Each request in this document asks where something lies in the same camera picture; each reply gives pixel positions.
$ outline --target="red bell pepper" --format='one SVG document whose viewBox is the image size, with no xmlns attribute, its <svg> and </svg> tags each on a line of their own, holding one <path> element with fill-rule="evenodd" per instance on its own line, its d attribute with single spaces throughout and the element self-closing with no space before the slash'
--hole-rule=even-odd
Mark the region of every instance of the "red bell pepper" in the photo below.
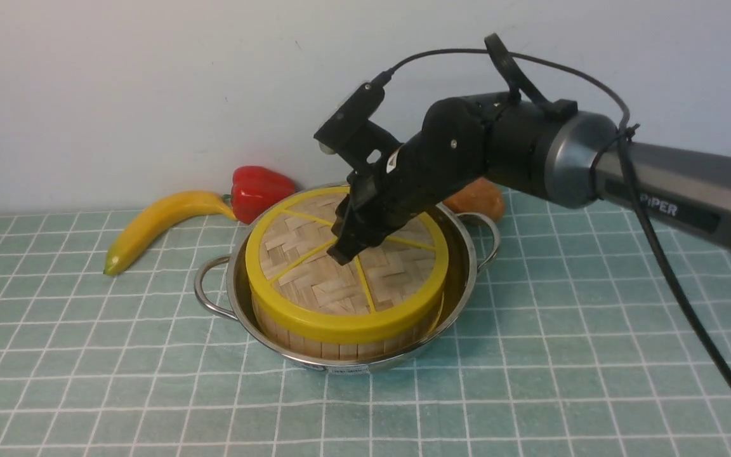
<svg viewBox="0 0 731 457">
<path fill-rule="evenodd" d="M 257 165 L 247 165 L 233 171 L 233 187 L 223 198 L 231 204 L 236 219 L 252 223 L 275 203 L 295 194 L 293 180 Z"/>
</svg>

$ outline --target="stainless steel pot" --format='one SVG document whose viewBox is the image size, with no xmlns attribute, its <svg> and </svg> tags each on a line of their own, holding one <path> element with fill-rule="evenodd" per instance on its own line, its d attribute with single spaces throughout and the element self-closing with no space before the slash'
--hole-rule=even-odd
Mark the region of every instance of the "stainless steel pot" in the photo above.
<svg viewBox="0 0 731 457">
<path fill-rule="evenodd" d="M 270 350 L 281 354 L 288 361 L 303 368 L 316 371 L 328 371 L 328 373 L 332 374 L 373 373 L 374 371 L 394 368 L 419 355 L 429 346 L 431 341 L 438 338 L 441 333 L 453 325 L 453 322 L 456 321 L 456 318 L 464 310 L 464 306 L 470 298 L 470 293 L 475 288 L 476 276 L 492 260 L 495 260 L 501 243 L 498 227 L 490 218 L 482 214 L 461 213 L 456 215 L 447 209 L 447 206 L 441 204 L 437 205 L 435 210 L 429 211 L 428 214 L 441 227 L 451 253 L 447 278 L 444 283 L 444 308 L 438 325 L 432 332 L 428 333 L 428 335 L 419 341 L 394 353 L 373 359 L 357 359 L 357 361 L 329 361 L 328 359 L 310 357 L 288 350 L 278 343 L 273 342 L 261 332 L 253 314 L 250 284 L 247 279 L 246 268 L 244 267 L 244 252 L 246 251 L 250 230 L 258 223 L 258 220 L 261 219 L 260 217 L 253 221 L 247 229 L 244 242 L 239 246 L 235 256 L 223 255 L 214 258 L 214 260 L 209 260 L 200 267 L 194 278 L 195 295 L 199 303 L 205 309 L 209 310 L 209 312 L 227 319 L 232 319 L 233 321 L 238 321 L 261 344 L 266 345 Z M 490 249 L 489 255 L 481 263 L 476 258 L 475 244 L 470 234 L 468 234 L 467 228 L 461 222 L 462 219 L 480 221 L 490 229 L 492 234 L 492 248 Z M 224 263 L 229 263 L 227 267 L 227 298 L 230 302 L 231 309 L 212 303 L 206 297 L 205 290 L 202 286 L 205 274 L 212 268 Z"/>
</svg>

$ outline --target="bamboo steamer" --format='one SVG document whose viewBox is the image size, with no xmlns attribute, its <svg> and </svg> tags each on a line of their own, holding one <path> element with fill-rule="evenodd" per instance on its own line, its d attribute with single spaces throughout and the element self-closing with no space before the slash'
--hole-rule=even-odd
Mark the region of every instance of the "bamboo steamer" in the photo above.
<svg viewBox="0 0 731 457">
<path fill-rule="evenodd" d="M 340 266 L 327 254 L 348 186 L 311 190 L 270 208 L 249 235 L 247 275 L 262 332 L 297 353 L 353 361 L 400 350 L 442 309 L 447 243 L 426 213 Z"/>
</svg>

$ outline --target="robotic arm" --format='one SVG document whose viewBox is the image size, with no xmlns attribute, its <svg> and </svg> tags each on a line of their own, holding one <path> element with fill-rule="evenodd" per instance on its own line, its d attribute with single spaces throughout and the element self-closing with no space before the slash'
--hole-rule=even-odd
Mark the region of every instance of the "robotic arm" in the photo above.
<svg viewBox="0 0 731 457">
<path fill-rule="evenodd" d="M 359 86 L 317 130 L 322 150 L 353 168 L 333 226 L 338 239 L 329 249 L 338 263 L 378 246 L 480 176 L 565 208 L 598 199 L 630 208 L 614 148 L 623 134 L 617 125 L 581 112 L 577 102 L 547 101 L 496 35 L 485 44 L 507 92 L 435 102 L 421 131 L 400 143 L 369 121 L 390 80 L 384 72 Z M 369 162 L 375 150 L 379 159 Z M 630 140 L 629 152 L 639 199 L 652 218 L 731 252 L 731 158 Z"/>
</svg>

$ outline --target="woven bamboo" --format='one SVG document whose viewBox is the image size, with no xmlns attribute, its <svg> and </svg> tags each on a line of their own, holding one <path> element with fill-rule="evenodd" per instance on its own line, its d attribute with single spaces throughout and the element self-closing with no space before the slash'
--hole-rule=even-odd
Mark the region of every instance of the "woven bamboo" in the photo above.
<svg viewBox="0 0 731 457">
<path fill-rule="evenodd" d="M 336 239 L 331 232 L 334 209 L 343 193 L 299 200 L 282 210 L 264 229 L 258 261 L 267 283 L 303 309 L 326 315 L 385 312 L 414 297 L 433 271 L 436 251 L 424 223 L 411 220 L 382 245 L 361 252 L 340 266 L 327 254 Z M 381 341 L 337 344 L 291 332 L 268 315 L 253 295 L 253 310 L 264 333 L 298 353 L 325 359 L 365 359 L 400 350 L 435 324 L 441 296 L 410 329 Z"/>
</svg>

